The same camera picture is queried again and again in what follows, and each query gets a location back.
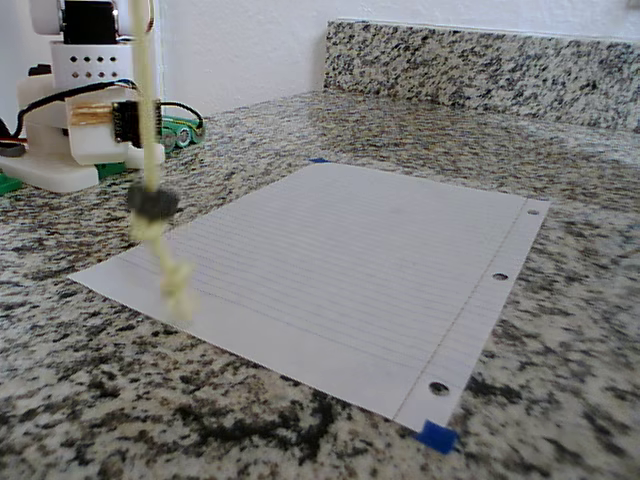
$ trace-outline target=white wall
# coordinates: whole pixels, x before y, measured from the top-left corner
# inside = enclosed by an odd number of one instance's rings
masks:
[[[322,85],[335,18],[640,40],[629,0],[160,0],[165,96],[204,113]]]
[[[31,28],[27,0],[0,0],[0,118],[13,130],[18,114],[16,86],[29,67],[51,63],[49,40]]]

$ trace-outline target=sheet of paper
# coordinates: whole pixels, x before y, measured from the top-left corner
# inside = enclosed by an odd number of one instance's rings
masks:
[[[167,234],[195,266],[183,328],[414,430],[446,424],[547,209],[309,166]],[[142,246],[71,278],[171,323],[158,274]]]

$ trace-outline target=white robot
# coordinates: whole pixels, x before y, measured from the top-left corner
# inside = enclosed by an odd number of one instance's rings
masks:
[[[30,0],[30,9],[36,33],[63,38],[51,42],[51,66],[32,68],[18,85],[21,112],[11,137],[19,142],[24,126],[28,149],[0,156],[0,169],[64,193],[96,185],[100,168],[111,164],[142,168],[129,1]],[[163,146],[154,147],[164,159]]]

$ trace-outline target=blue painter's tape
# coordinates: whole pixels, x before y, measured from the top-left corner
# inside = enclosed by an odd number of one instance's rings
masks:
[[[457,439],[458,434],[455,430],[441,427],[429,420],[425,422],[422,432],[416,435],[416,440],[420,443],[445,455],[453,450]]]

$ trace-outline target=string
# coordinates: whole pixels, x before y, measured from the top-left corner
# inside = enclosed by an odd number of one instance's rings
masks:
[[[140,133],[144,147],[144,187],[153,192],[160,183],[160,168],[157,161],[156,112],[154,108],[154,81],[149,53],[149,35],[146,35],[145,10],[147,0],[130,2],[134,26],[133,46],[134,72],[140,91]],[[152,253],[158,258],[163,274],[162,294],[176,317],[188,322],[191,319],[191,302],[187,298],[186,287],[191,267],[176,262],[162,235],[166,223],[162,220],[148,220],[135,212],[131,217],[131,238],[137,242],[147,242]]]

